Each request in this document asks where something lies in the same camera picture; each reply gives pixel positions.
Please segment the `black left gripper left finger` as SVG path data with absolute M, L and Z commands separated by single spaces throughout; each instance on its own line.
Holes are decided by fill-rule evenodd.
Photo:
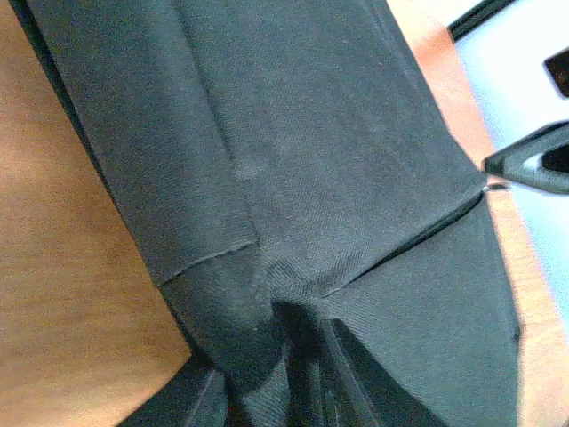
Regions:
M 139 427 L 223 426 L 227 419 L 224 374 L 191 358 L 154 396 L 119 424 Z

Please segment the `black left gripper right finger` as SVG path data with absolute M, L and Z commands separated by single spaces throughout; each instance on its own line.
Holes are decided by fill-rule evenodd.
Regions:
M 338 319 L 324 322 L 327 374 L 334 402 L 331 426 L 443 426 L 444 423 L 402 388 Z

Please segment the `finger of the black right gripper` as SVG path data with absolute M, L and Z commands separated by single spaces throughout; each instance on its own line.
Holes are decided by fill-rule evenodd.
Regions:
M 548 193 L 568 194 L 568 121 L 545 125 L 498 150 L 484 172 Z

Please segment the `black student backpack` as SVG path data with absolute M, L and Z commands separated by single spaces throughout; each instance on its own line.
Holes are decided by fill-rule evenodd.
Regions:
M 383 1 L 15 1 L 223 426 L 331 426 L 340 320 L 443 426 L 517 424 L 485 177 Z

